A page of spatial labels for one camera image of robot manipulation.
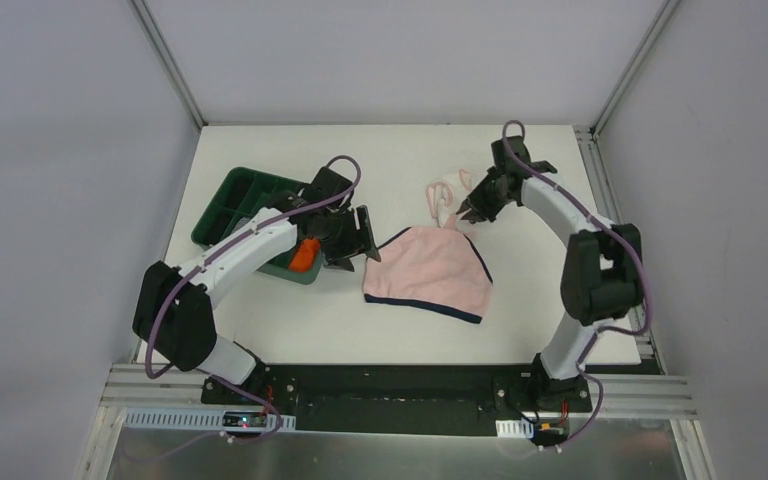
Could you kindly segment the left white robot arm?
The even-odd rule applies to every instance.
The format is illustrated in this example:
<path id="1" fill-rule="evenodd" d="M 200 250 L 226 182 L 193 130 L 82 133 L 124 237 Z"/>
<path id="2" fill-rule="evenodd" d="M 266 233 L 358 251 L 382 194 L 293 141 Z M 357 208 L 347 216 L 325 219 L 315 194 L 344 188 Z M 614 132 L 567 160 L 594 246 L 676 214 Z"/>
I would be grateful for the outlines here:
<path id="1" fill-rule="evenodd" d="M 263 363 L 217 332 L 214 311 L 237 283 L 305 239 L 318 240 L 331 268 L 352 271 L 359 255 L 380 261 L 367 207 L 351 204 L 359 183 L 326 164 L 306 186 L 274 194 L 241 228 L 200 255 L 175 266 L 151 265 L 132 323 L 146 344 L 147 376 L 156 379 L 170 368 L 198 370 L 227 381 L 239 403 L 257 402 L 265 390 L 265 378 L 256 371 Z"/>

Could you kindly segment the white underwear pink trim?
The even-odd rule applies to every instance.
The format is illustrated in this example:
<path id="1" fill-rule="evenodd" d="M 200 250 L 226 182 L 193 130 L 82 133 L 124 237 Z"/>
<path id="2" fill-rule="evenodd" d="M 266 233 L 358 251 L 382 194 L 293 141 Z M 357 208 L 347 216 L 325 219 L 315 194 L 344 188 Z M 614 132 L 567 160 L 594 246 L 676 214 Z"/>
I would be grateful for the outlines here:
<path id="1" fill-rule="evenodd" d="M 461 221 L 457 211 L 475 185 L 472 172 L 459 169 L 444 174 L 425 188 L 431 218 L 438 227 L 457 230 Z"/>

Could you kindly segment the pink underwear navy trim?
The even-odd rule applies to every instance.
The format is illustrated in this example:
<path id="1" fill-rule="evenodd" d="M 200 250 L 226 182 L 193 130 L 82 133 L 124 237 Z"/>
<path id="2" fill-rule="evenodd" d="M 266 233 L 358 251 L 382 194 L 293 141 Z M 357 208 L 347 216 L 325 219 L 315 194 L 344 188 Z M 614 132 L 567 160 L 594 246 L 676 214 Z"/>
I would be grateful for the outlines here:
<path id="1" fill-rule="evenodd" d="M 494 281 L 473 242 L 457 230 L 408 227 L 378 247 L 366 262 L 364 300 L 410 307 L 479 324 Z"/>

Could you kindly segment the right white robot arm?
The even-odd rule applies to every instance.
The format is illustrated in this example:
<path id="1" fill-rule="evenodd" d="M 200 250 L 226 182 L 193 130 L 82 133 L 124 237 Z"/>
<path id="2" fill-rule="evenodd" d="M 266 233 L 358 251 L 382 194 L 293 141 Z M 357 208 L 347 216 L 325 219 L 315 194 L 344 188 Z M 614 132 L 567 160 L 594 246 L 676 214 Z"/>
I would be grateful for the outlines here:
<path id="1" fill-rule="evenodd" d="M 562 183 L 547 161 L 534 162 L 523 136 L 491 145 L 493 165 L 457 214 L 472 224 L 493 222 L 516 204 L 535 213 L 566 248 L 560 297 L 564 316 L 549 344 L 535 356 L 525 384 L 536 407 L 555 408 L 578 390 L 583 367 L 603 329 L 641 305 L 641 235 L 593 214 Z"/>

